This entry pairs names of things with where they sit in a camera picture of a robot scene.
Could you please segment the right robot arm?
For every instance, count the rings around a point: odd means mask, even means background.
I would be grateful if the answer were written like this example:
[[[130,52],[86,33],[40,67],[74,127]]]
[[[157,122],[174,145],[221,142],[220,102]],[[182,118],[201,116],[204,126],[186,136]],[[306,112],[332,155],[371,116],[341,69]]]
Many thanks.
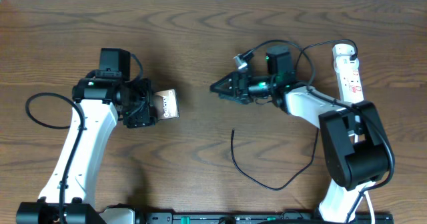
[[[349,39],[332,41],[340,92],[333,98],[319,92],[311,81],[297,78],[298,62],[292,59],[291,46],[290,41],[266,41],[268,74],[264,76],[252,73],[253,50],[237,55],[237,70],[213,83],[210,90],[241,104],[270,99],[284,113],[311,123],[332,180],[315,213],[300,221],[359,223],[360,202],[369,198],[369,191],[390,182],[395,159],[375,105],[364,99],[358,48]]]

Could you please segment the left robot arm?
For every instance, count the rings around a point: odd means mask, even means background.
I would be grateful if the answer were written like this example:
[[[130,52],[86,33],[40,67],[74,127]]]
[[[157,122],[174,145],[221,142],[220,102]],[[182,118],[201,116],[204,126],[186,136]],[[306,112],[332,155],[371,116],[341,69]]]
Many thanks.
[[[35,202],[22,202],[17,223],[140,223],[135,209],[94,209],[97,176],[106,144],[118,122],[127,128],[157,123],[151,81],[140,71],[130,77],[137,57],[129,51],[102,48],[99,68],[72,89],[72,117],[61,154]]]

